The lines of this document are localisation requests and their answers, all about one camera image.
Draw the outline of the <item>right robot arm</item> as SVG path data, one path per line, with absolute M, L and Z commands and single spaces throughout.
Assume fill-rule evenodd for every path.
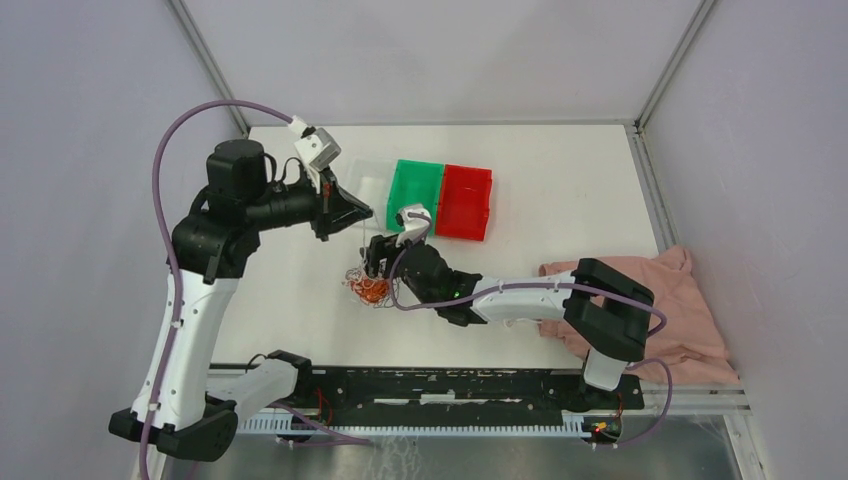
M 546 277 L 499 279 L 453 269 L 433 246 L 396 236 L 373 236 L 360 255 L 368 278 L 402 283 L 417 301 L 413 310 L 433 310 L 455 326 L 564 322 L 589 345 L 577 392 L 591 408 L 612 401 L 626 369 L 644 360 L 660 315 L 651 290 L 595 258 Z

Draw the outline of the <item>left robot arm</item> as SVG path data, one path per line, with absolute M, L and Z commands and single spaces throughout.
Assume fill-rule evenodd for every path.
M 338 144 L 312 133 L 295 144 L 299 178 L 273 178 L 275 159 L 254 140 L 218 144 L 207 183 L 167 236 L 168 295 L 147 378 L 133 404 L 114 413 L 109 431 L 175 459 L 213 462 L 240 422 L 278 400 L 307 404 L 315 391 L 309 359 L 270 353 L 258 366 L 212 390 L 207 374 L 226 309 L 262 232 L 309 225 L 327 240 L 372 210 L 345 191 L 331 170 Z

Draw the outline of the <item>clear plastic bin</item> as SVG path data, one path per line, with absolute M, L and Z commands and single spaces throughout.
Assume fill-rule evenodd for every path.
M 396 168 L 396 159 L 351 156 L 342 158 L 341 185 L 373 210 L 368 228 L 387 230 L 387 205 Z

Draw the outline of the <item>green plastic bin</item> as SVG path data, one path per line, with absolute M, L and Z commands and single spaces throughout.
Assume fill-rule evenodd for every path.
M 395 166 L 386 205 L 386 227 L 400 232 L 396 216 L 402 207 L 423 205 L 436 224 L 445 165 L 399 159 Z

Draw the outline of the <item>red plastic bin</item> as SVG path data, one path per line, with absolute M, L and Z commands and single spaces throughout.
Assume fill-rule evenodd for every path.
M 490 169 L 447 164 L 444 168 L 435 234 L 482 242 L 490 215 L 492 184 Z

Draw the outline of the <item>pink cloth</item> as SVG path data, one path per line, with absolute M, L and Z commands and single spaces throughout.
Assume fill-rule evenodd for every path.
M 650 289 L 666 326 L 647 341 L 645 356 L 669 366 L 679 385 L 739 385 L 730 353 L 693 276 L 691 253 L 673 246 L 653 258 L 607 256 L 601 262 Z

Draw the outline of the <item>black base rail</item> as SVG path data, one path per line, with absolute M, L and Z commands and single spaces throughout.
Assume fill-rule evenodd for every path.
M 541 427 L 645 407 L 636 376 L 604 391 L 573 369 L 315 366 L 283 401 L 332 427 Z

